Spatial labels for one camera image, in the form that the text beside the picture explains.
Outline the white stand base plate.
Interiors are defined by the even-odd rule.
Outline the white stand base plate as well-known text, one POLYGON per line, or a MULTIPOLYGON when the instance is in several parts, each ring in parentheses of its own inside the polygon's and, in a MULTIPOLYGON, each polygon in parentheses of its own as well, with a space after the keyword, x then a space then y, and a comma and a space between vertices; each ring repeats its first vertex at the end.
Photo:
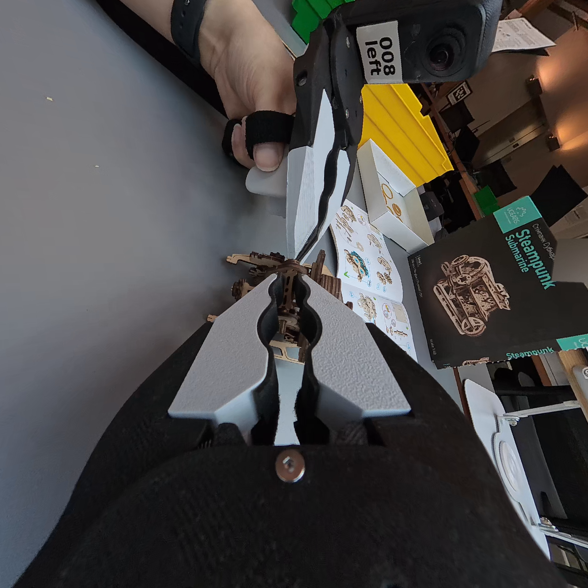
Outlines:
POLYGON ((587 540, 561 532, 540 516, 520 458, 512 428, 525 418, 580 408, 579 401, 565 401, 542 408, 506 412, 496 393, 466 379, 464 391, 474 430, 486 448, 514 511, 535 543, 548 557, 547 538, 587 548, 587 540))

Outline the person's left forearm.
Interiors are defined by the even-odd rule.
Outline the person's left forearm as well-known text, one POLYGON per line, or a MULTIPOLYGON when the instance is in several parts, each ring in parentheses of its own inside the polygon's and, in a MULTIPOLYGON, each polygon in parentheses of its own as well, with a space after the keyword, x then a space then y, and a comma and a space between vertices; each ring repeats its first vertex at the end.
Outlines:
POLYGON ((171 15, 174 1, 121 1, 121 3, 173 43, 171 15))

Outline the black model kit box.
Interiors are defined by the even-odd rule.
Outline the black model kit box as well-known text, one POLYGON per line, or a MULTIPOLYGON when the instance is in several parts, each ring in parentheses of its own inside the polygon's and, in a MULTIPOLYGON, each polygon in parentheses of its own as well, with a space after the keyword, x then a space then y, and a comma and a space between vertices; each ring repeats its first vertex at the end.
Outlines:
POLYGON ((557 249, 525 196, 409 255, 435 366, 587 349, 587 287, 555 275, 557 249))

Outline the white cardboard box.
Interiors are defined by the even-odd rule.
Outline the white cardboard box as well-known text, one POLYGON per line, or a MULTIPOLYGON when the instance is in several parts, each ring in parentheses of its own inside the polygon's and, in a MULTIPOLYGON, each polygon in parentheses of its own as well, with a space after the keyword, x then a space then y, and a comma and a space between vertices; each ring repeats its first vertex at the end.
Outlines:
POLYGON ((415 184, 371 139, 357 151, 370 223, 408 254, 434 239, 415 184))

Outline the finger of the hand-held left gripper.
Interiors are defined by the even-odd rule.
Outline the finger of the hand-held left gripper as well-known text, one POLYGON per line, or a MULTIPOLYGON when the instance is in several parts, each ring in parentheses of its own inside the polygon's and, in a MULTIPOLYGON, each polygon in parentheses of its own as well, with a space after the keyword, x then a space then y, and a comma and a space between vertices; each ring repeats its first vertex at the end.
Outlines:
POLYGON ((325 185, 319 201, 318 225, 312 231, 301 250, 301 262, 306 260, 315 245, 320 241, 345 200, 349 171, 350 162, 347 151, 338 150, 336 159, 333 153, 327 157, 325 185))
POLYGON ((286 255, 298 261, 303 259, 303 250, 318 228, 325 164, 334 144, 332 106, 325 90, 314 129, 313 145, 291 149, 287 157, 286 255))

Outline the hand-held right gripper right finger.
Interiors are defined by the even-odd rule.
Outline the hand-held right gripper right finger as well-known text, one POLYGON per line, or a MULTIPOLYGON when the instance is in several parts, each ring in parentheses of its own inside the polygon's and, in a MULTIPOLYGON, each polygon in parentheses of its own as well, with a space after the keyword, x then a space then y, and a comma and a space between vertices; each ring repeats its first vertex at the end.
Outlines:
POLYGON ((300 333, 307 342, 296 397, 301 445, 366 419, 404 416, 410 405, 367 324, 308 276, 296 278, 300 333))

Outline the green plastic bin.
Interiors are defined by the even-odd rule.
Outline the green plastic bin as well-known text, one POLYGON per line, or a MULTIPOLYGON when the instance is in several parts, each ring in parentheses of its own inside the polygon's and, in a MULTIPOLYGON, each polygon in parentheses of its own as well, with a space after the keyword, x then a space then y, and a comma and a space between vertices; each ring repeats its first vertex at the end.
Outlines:
POLYGON ((311 33, 338 6, 353 1, 292 1, 294 17, 292 28, 308 44, 311 33))

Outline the black wrist watch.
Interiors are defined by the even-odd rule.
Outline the black wrist watch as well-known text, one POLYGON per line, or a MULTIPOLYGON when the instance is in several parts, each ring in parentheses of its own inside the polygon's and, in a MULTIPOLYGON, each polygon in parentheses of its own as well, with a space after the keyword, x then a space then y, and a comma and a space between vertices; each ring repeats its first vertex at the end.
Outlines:
POLYGON ((171 36, 181 53, 195 66, 201 64, 199 33, 207 1, 173 1, 171 36))

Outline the wooden submarine model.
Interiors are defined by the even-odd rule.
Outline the wooden submarine model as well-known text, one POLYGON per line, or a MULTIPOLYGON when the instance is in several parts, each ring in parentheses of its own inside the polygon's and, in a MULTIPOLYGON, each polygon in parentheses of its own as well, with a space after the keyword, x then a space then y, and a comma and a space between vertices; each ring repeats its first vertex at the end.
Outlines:
POLYGON ((249 265, 248 280, 240 279, 232 286, 232 296, 239 301, 271 273, 279 272, 285 278, 284 294, 277 303, 279 328, 270 342, 276 359, 293 364, 305 363, 308 341, 300 333, 299 307, 293 292, 293 278, 300 274, 310 277, 335 298, 342 301, 342 282, 325 266, 325 251, 321 250, 312 264, 286 259, 279 253, 260 254, 252 252, 233 254, 226 258, 233 265, 242 262, 249 265))

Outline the person's left hand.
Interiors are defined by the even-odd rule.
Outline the person's left hand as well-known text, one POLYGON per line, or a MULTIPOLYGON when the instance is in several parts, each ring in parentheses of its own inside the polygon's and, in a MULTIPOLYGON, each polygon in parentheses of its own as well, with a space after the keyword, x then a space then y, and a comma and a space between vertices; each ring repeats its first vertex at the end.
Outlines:
POLYGON ((293 59, 252 1, 207 1, 199 31, 201 64, 214 79, 229 119, 235 159, 246 168, 272 172, 281 164, 283 143, 246 149, 246 119, 258 111, 296 111, 293 59))

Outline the yellow plastic bin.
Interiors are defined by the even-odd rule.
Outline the yellow plastic bin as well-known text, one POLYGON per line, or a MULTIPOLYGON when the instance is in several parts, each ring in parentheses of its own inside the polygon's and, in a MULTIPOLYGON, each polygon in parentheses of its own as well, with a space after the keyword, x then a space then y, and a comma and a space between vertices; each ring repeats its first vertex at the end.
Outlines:
POLYGON ((454 166, 430 116, 407 84, 364 85, 359 147, 372 140, 417 187, 454 166))

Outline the illustrated instruction booklet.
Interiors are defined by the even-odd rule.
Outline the illustrated instruction booklet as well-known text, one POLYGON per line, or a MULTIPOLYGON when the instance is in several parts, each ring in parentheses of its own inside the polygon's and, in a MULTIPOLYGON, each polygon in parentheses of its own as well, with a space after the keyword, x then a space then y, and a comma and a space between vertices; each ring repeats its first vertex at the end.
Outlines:
POLYGON ((343 301, 351 302, 357 315, 417 360, 410 320, 402 304, 401 276, 384 235, 369 223, 367 212, 349 200, 336 213, 330 231, 343 301))

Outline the white paper sheet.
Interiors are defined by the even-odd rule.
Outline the white paper sheet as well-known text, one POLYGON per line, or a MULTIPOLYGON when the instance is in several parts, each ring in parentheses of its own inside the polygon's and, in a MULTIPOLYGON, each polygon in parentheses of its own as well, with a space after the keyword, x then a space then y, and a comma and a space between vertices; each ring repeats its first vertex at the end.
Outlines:
POLYGON ((542 34, 525 18, 505 19, 498 23, 492 54, 528 53, 543 55, 555 41, 542 34))

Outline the grey desk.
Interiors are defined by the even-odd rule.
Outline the grey desk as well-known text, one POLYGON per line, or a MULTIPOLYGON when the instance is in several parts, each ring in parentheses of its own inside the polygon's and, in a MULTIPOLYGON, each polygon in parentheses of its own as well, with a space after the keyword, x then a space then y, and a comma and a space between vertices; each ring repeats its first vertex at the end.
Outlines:
POLYGON ((1 587, 129 396, 231 304, 224 257, 285 244, 224 124, 96 1, 1 1, 1 587))

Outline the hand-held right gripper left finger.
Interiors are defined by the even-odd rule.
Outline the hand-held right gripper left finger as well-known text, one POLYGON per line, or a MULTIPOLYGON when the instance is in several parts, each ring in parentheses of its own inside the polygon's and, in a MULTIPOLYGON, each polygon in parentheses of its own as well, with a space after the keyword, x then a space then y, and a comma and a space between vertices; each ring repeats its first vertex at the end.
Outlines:
POLYGON ((273 445, 279 419, 275 355, 279 274, 272 273, 219 315, 168 415, 234 424, 254 445, 273 445))

